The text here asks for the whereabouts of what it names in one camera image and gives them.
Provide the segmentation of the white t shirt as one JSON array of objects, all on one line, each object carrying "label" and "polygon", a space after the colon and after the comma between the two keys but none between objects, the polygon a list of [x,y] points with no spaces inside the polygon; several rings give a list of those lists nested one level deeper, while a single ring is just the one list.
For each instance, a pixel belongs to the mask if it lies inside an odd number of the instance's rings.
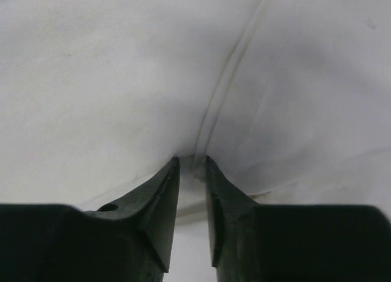
[{"label": "white t shirt", "polygon": [[97,209],[181,159],[166,281],[215,281],[202,158],[390,213],[390,0],[1,0],[1,201]]}]

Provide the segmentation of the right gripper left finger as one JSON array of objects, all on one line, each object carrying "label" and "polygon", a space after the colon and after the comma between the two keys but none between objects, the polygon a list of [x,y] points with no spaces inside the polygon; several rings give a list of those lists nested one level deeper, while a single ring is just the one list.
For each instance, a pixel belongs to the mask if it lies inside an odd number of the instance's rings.
[{"label": "right gripper left finger", "polygon": [[162,281],[169,271],[180,161],[96,211],[1,205],[2,281]]}]

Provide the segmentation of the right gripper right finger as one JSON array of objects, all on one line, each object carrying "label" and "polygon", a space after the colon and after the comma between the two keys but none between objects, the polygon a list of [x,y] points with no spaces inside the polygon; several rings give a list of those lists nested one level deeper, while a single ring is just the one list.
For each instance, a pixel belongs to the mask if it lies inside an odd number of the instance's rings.
[{"label": "right gripper right finger", "polygon": [[218,281],[389,281],[390,221],[367,205],[259,204],[205,159]]}]

